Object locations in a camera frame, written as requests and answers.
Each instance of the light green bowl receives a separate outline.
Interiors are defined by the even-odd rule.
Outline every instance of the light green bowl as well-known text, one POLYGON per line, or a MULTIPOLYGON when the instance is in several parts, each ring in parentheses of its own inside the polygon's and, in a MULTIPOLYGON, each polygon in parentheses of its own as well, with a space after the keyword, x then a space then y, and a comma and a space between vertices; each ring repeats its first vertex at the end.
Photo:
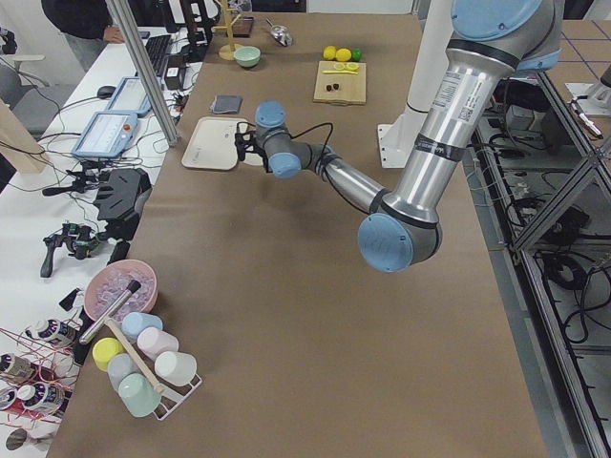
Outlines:
POLYGON ((254 46, 242 46, 233 53, 234 59, 245 69, 254 67, 261 59, 261 51, 254 46))

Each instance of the yellow cup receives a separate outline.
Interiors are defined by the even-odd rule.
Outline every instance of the yellow cup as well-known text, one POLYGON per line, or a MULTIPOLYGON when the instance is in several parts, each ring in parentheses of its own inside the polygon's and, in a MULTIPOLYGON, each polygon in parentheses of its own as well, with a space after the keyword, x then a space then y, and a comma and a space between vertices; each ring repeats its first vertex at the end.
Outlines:
POLYGON ((125 353, 125 348, 117 339, 106 337, 94 345, 94 362, 99 370, 106 372, 108 363, 118 354, 125 353))

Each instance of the chair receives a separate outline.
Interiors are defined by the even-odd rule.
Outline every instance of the chair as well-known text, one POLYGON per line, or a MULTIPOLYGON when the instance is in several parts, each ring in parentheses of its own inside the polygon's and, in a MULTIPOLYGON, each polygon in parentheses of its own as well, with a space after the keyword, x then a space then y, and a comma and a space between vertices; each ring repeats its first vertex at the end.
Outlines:
POLYGON ((16 55, 14 67, 0 63, 0 98, 34 138, 42 136, 57 115, 58 109, 52 100, 61 107, 76 88, 68 84, 51 86, 38 76, 20 71, 23 62, 42 59, 42 55, 16 55), (20 75, 30 82, 36 80, 35 86, 24 84, 20 75))

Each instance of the black jacket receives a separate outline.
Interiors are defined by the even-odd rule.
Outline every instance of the black jacket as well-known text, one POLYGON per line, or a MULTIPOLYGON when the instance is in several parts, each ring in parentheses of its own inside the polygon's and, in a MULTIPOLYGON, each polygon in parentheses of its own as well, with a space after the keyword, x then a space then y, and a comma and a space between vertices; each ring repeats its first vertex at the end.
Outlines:
POLYGON ((102 38, 112 24, 105 0, 42 0, 42 10, 61 31, 79 38, 102 38))

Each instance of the wooden cutting board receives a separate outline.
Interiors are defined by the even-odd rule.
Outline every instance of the wooden cutting board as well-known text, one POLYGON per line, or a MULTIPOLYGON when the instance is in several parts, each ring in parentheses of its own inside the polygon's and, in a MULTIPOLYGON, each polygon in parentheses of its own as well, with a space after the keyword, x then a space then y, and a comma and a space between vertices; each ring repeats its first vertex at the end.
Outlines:
POLYGON ((367 100, 367 64, 359 62, 358 74, 324 74, 333 71, 337 62, 322 60, 318 63, 314 101, 340 105, 365 105, 367 100), (338 90, 327 91, 327 85, 339 84, 338 90))

